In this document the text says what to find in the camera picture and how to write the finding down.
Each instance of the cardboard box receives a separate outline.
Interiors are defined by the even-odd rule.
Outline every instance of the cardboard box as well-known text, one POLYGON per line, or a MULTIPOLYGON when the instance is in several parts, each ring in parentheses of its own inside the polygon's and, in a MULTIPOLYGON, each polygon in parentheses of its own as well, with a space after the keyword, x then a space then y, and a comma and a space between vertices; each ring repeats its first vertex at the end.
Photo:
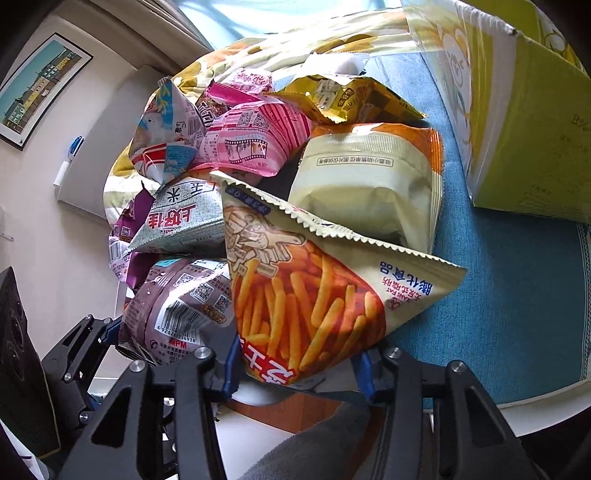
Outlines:
POLYGON ((471 3, 402 0, 473 204, 591 223, 591 79, 531 2, 471 3))

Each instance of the bolt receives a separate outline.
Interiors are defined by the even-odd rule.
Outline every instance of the bolt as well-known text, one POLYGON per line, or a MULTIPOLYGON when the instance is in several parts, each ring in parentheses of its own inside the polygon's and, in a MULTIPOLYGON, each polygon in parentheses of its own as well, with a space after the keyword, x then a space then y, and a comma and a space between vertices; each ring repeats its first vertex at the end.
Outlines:
POLYGON ((457 374, 464 373, 467 368, 466 364, 464 362, 460 362, 459 360, 454 360, 450 363, 450 365, 452 366, 452 370, 457 374))
POLYGON ((392 350, 390 350, 388 352, 388 356, 391 359, 396 360, 397 358, 400 358, 402 356, 402 349, 398 348, 398 347, 394 347, 392 350))
POLYGON ((144 368, 146 368, 146 362, 143 360, 134 360, 129 364, 129 369, 134 372, 141 372, 144 368))
POLYGON ((195 358, 199 358, 200 360, 204 360, 208 356, 212 354, 212 350, 207 348, 206 346, 200 346, 197 350, 193 352, 195 358))

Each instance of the framed picture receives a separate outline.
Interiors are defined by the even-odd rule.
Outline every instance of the framed picture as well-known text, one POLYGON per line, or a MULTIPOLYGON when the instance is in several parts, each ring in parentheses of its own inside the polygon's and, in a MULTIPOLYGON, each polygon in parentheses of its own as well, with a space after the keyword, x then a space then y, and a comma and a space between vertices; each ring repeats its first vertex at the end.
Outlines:
POLYGON ((60 34, 45 40, 0 89, 0 137, 22 150, 43 114, 91 59, 60 34))

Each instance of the white wall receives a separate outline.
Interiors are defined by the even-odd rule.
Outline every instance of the white wall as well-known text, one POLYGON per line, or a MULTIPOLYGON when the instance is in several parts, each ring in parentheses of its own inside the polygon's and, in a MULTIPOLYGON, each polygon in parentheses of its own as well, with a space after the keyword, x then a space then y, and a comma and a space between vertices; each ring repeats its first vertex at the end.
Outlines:
MULTIPOLYGON (((53 33, 94 58, 50 106, 24 151, 0 141, 0 270, 11 265, 39 355, 84 315, 113 316, 118 282, 108 266, 109 226, 68 210, 54 198, 53 180, 70 143, 86 135, 135 68, 82 30, 48 17, 15 62, 17 67, 53 33)), ((118 377, 128 361, 110 352, 98 375, 118 377)))

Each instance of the yellow snack bag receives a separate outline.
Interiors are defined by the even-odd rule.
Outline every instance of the yellow snack bag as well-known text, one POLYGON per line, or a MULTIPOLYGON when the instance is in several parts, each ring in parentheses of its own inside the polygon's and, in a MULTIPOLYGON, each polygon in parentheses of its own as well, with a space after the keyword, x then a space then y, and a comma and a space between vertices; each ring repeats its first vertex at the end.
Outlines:
POLYGON ((431 253, 442 171, 441 136, 432 128, 318 125, 288 200, 362 235, 431 253))
POLYGON ((243 356, 263 382, 301 387, 452 292, 466 274, 211 175, 221 185, 243 356))
POLYGON ((426 117, 370 77, 308 75, 296 78, 279 92, 268 95, 295 103, 308 118, 324 125, 341 122, 406 123, 426 117))

